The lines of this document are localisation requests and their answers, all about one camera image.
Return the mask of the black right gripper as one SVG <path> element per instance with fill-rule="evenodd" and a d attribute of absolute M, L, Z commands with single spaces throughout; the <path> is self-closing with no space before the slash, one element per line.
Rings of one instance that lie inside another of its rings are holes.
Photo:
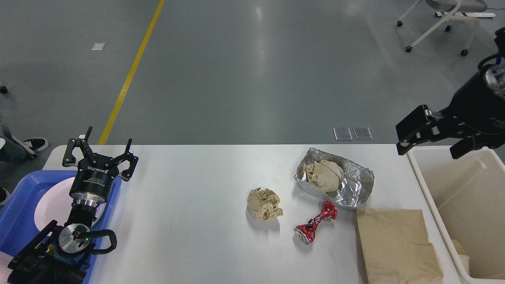
<path fill-rule="evenodd" d="M 505 101 L 503 65 L 485 65 L 453 95 L 449 105 L 435 112 L 427 105 L 416 107 L 396 126 L 397 153 L 405 155 L 413 147 L 457 138 L 450 147 L 453 159 L 487 147 L 505 143 Z M 474 131 L 487 135 L 474 135 Z"/>

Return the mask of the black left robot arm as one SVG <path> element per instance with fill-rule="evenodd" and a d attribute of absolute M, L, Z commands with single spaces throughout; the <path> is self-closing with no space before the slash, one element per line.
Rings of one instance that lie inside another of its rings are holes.
<path fill-rule="evenodd" d="M 10 261 L 9 284 L 81 284 L 91 256 L 116 249 L 113 230 L 92 228 L 100 205 L 108 203 L 116 178 L 129 181 L 138 162 L 128 139 L 124 153 L 110 157 L 96 153 L 88 144 L 92 127 L 85 135 L 71 138 L 62 165 L 76 167 L 69 190 L 69 217 L 63 225 L 52 220 Z"/>

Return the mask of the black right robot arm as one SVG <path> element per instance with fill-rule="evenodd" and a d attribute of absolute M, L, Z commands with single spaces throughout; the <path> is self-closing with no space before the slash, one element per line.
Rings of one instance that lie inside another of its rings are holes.
<path fill-rule="evenodd" d="M 504 28 L 495 36 L 497 52 L 479 62 L 477 72 L 455 92 L 447 107 L 435 112 L 420 105 L 396 125 L 399 155 L 418 144 L 447 138 L 458 139 L 449 149 L 453 159 L 504 145 Z"/>

